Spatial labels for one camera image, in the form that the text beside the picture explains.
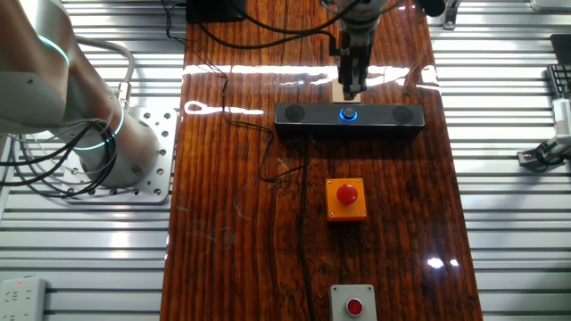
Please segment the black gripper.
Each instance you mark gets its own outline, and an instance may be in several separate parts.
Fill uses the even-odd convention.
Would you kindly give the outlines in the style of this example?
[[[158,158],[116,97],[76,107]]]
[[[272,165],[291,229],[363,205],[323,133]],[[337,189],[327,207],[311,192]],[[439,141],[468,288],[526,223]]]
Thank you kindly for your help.
[[[367,90],[367,67],[373,42],[373,29],[339,29],[337,66],[350,66],[339,69],[339,83],[343,87],[345,101],[353,100]]]

